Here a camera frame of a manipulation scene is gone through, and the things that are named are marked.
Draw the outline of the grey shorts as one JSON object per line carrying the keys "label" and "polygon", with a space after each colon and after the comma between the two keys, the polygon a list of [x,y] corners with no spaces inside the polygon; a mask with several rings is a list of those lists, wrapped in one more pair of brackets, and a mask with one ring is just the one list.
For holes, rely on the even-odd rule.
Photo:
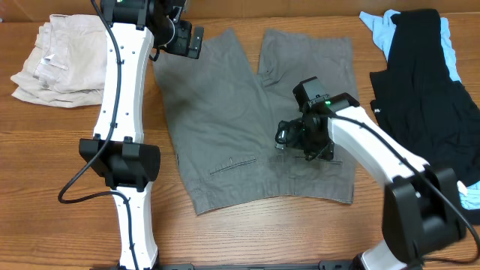
{"label": "grey shorts", "polygon": [[275,145],[278,123],[300,116],[293,89],[302,80],[317,77],[329,95],[358,94],[348,37],[269,29],[252,70],[227,30],[204,41],[199,58],[163,53],[153,68],[197,214],[278,196],[353,201],[356,162],[343,148],[330,161],[309,161]]}

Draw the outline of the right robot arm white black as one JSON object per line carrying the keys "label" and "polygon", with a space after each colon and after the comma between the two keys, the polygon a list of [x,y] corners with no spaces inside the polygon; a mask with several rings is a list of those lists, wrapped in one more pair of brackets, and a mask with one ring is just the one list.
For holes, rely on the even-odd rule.
{"label": "right robot arm white black", "polygon": [[326,261],[321,269],[420,269],[427,254],[459,242],[466,227],[453,169],[431,166],[376,125],[350,94],[329,96],[320,81],[301,81],[292,93],[301,117],[280,121],[277,145],[301,149],[307,161],[330,161],[339,146],[384,191],[382,235],[375,247],[351,262]]}

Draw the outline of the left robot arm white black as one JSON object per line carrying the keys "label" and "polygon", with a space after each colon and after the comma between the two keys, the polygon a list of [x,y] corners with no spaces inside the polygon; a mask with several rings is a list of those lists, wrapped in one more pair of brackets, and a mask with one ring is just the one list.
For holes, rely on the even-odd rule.
{"label": "left robot arm white black", "polygon": [[203,28],[181,18],[186,0],[102,1],[97,11],[106,31],[106,77],[100,114],[79,153],[104,179],[114,199],[121,238],[117,269],[159,269],[151,198],[161,152],[144,142],[143,95],[149,62],[161,51],[198,59]]}

